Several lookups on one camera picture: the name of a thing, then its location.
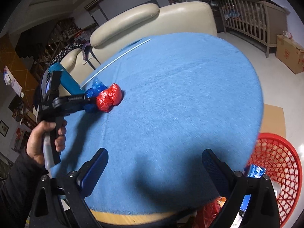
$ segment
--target blue package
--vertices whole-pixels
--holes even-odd
[[[248,177],[253,177],[253,178],[261,178],[266,173],[266,169],[259,167],[255,164],[251,164],[248,167],[245,168],[245,175]],[[251,195],[246,195],[244,196],[242,205],[240,207],[240,210],[246,211],[249,200],[250,200]]]
[[[97,97],[100,92],[107,89],[107,86],[103,84],[97,77],[93,79],[92,88],[86,90],[85,94],[87,97]],[[88,113],[94,113],[98,111],[96,104],[86,104],[84,106],[85,111]]]

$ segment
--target red plastic bag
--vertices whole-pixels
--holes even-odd
[[[102,91],[96,98],[96,105],[100,111],[109,112],[112,106],[121,102],[122,93],[119,85],[113,83],[108,89]]]

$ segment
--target picture frame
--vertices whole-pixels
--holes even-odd
[[[0,133],[6,137],[7,131],[9,130],[9,127],[1,120],[0,121]]]
[[[29,140],[30,132],[22,128],[17,128],[14,146],[11,147],[16,153],[21,153]]]

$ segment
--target round table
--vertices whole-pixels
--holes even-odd
[[[66,150],[53,176],[79,167],[100,147],[108,165],[86,203],[112,225],[177,219],[218,196],[202,166],[210,148],[243,170],[257,138],[263,98],[249,60],[225,40],[201,33],[151,36],[119,51],[92,77],[117,83],[109,113],[68,117]]]

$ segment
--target finger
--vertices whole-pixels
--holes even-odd
[[[65,136],[59,136],[56,140],[55,140],[55,146],[61,146],[64,145],[65,143]]]
[[[60,129],[58,129],[58,134],[59,135],[65,135],[66,134],[66,128],[65,127],[61,127]]]
[[[32,131],[32,135],[40,138],[45,132],[50,132],[56,127],[55,122],[40,122]]]
[[[56,151],[57,151],[57,152],[61,152],[61,151],[63,151],[64,149],[65,149],[65,144],[56,147]]]

